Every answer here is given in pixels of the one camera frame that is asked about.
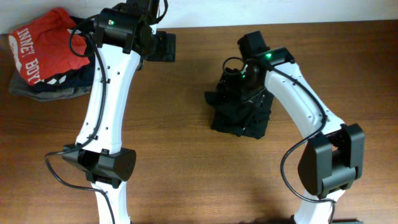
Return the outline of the black t-shirt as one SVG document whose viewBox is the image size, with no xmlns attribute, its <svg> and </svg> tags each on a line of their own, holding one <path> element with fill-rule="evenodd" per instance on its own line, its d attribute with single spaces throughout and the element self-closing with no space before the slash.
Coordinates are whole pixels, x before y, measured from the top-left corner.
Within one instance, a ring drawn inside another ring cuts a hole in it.
<svg viewBox="0 0 398 224">
<path fill-rule="evenodd" d="M 234 134 L 238 137 L 247 136 L 255 139 L 264 137 L 274 99 L 272 93 L 268 92 L 268 94 L 269 100 L 264 106 L 221 104 L 218 82 L 215 91 L 204 93 L 206 103 L 215 111 L 211 129 L 221 133 Z"/>
</svg>

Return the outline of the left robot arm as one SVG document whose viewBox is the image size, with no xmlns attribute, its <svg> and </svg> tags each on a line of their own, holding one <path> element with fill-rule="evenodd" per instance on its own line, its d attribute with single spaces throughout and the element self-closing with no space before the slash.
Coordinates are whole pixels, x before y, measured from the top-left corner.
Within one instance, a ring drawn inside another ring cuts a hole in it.
<svg viewBox="0 0 398 224">
<path fill-rule="evenodd" d="M 156 31 L 162 19 L 156 3 L 121 3 L 96 15 L 89 34 L 95 55 L 89 105 L 75 143 L 64 147 L 62 158 L 85 173 L 100 223 L 131 221 L 126 187 L 136 152 L 122 146 L 123 116 L 132 78 L 144 61 L 175 60 L 175 35 Z"/>
</svg>

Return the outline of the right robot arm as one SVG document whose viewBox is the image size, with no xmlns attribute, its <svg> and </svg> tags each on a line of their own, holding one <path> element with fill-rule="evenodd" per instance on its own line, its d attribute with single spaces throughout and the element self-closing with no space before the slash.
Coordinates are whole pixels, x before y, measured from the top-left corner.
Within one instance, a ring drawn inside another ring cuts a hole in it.
<svg viewBox="0 0 398 224">
<path fill-rule="evenodd" d="M 363 173 L 364 132 L 347 125 L 317 96 L 284 47 L 239 45 L 241 68 L 223 68 L 216 91 L 205 95 L 215 109 L 212 129 L 259 139 L 274 100 L 302 135 L 298 176 L 304 186 L 291 223 L 332 223 L 337 200 Z"/>
</svg>

